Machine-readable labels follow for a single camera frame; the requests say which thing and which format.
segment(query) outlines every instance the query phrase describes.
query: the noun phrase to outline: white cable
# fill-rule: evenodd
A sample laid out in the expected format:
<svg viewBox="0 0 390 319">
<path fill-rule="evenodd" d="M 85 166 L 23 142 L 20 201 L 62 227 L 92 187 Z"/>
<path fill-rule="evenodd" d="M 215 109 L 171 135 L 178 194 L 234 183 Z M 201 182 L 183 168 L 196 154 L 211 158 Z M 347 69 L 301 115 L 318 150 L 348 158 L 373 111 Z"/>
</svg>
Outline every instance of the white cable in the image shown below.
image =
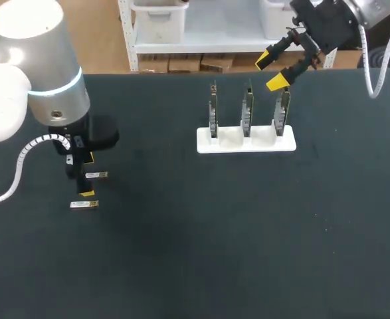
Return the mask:
<svg viewBox="0 0 390 319">
<path fill-rule="evenodd" d="M 25 160 L 25 157 L 27 156 L 28 152 L 33 147 L 37 146 L 38 144 L 45 142 L 45 141 L 51 141 L 51 140 L 59 141 L 60 143 L 62 143 L 64 148 L 66 148 L 67 150 L 70 149 L 69 141 L 66 138 L 64 138 L 63 136 L 58 135 L 58 134 L 43 135 L 43 136 L 40 136 L 39 138 L 36 138 L 36 139 L 30 141 L 22 149 L 19 157 L 17 158 L 15 179 L 13 180 L 13 183 L 11 184 L 11 187 L 9 188 L 9 190 L 6 191 L 4 194 L 2 194 L 2 196 L 0 196 L 0 202 L 8 199 L 16 191 L 17 186 L 19 185 L 19 182 L 20 182 L 21 176 L 22 176 L 23 161 Z"/>
<path fill-rule="evenodd" d="M 375 90 L 372 88 L 372 82 L 370 79 L 370 69 L 369 69 L 369 55 L 367 52 L 367 39 L 366 39 L 366 32 L 362 25 L 359 25 L 360 30 L 360 37 L 361 37 L 361 45 L 363 47 L 363 64 L 365 69 L 365 77 L 366 77 L 366 86 L 367 91 L 369 93 L 369 96 L 371 98 L 377 98 L 379 93 L 381 92 L 383 83 L 385 81 L 385 75 L 387 74 L 388 69 L 388 63 L 390 58 L 390 39 L 387 45 L 387 48 L 385 49 L 385 54 L 383 56 L 382 66 L 381 66 L 381 72 L 379 73 L 378 82 L 376 84 Z"/>
</svg>

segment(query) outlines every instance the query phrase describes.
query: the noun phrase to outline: white storage bin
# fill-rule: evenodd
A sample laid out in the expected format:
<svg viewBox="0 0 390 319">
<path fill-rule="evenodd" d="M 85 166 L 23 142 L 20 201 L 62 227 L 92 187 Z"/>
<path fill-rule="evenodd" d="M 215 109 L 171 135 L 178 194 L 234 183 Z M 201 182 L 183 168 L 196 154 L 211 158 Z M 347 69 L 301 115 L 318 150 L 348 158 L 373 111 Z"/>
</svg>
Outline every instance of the white storage bin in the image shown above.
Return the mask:
<svg viewBox="0 0 390 319">
<path fill-rule="evenodd" d="M 260 0 L 260 18 L 264 36 L 270 40 L 280 40 L 288 34 L 287 27 L 295 27 L 292 18 L 295 12 L 289 6 L 291 0 Z M 311 1 L 318 5 L 322 0 Z"/>
<path fill-rule="evenodd" d="M 138 39 L 143 43 L 180 43 L 188 7 L 188 0 L 133 0 Z"/>
</svg>

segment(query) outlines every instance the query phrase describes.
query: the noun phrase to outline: black table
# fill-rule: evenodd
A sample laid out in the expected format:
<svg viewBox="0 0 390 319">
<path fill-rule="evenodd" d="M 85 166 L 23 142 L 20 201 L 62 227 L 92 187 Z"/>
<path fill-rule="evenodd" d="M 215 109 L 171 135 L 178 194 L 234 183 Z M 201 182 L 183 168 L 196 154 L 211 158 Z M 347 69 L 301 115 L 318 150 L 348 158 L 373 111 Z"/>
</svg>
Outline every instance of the black table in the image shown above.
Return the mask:
<svg viewBox="0 0 390 319">
<path fill-rule="evenodd" d="M 362 71 L 309 72 L 292 88 L 288 154 L 200 155 L 217 80 L 238 125 L 252 79 L 269 124 L 273 74 L 87 76 L 121 140 L 95 155 L 97 211 L 71 211 L 64 158 L 38 146 L 0 204 L 0 318 L 390 319 L 390 71 L 377 100 Z M 0 193 L 29 114 L 0 144 Z"/>
</svg>

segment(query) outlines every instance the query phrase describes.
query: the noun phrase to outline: blue led ring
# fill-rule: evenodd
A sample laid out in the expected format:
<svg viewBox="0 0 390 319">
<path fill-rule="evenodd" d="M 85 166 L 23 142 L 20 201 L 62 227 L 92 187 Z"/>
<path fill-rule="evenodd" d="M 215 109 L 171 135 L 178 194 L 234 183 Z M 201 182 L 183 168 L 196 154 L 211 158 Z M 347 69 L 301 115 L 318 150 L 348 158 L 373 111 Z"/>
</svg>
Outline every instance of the blue led ring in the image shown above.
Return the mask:
<svg viewBox="0 0 390 319">
<path fill-rule="evenodd" d="M 55 90 L 51 90 L 51 91 L 44 91 L 44 92 L 28 91 L 28 94 L 33 95 L 33 96 L 52 96 L 55 94 L 62 93 L 64 91 L 68 90 L 69 88 L 72 88 L 80 80 L 81 76 L 82 76 L 82 68 L 80 67 L 78 74 L 67 85 L 62 86 L 61 88 L 57 88 Z"/>
</svg>

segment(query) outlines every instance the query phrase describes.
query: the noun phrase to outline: white holder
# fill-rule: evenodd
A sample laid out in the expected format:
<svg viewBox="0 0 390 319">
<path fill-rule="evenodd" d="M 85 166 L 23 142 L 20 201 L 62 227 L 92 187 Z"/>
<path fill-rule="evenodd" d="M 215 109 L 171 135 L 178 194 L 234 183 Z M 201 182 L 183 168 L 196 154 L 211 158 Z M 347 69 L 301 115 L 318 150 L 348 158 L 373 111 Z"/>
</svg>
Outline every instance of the white holder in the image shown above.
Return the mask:
<svg viewBox="0 0 390 319">
<path fill-rule="evenodd" d="M 295 149 L 292 127 L 286 125 L 283 136 L 277 136 L 274 121 L 269 126 L 252 126 L 250 138 L 243 136 L 241 126 L 220 127 L 218 138 L 211 138 L 209 128 L 197 129 L 197 151 L 200 154 L 291 152 Z"/>
</svg>

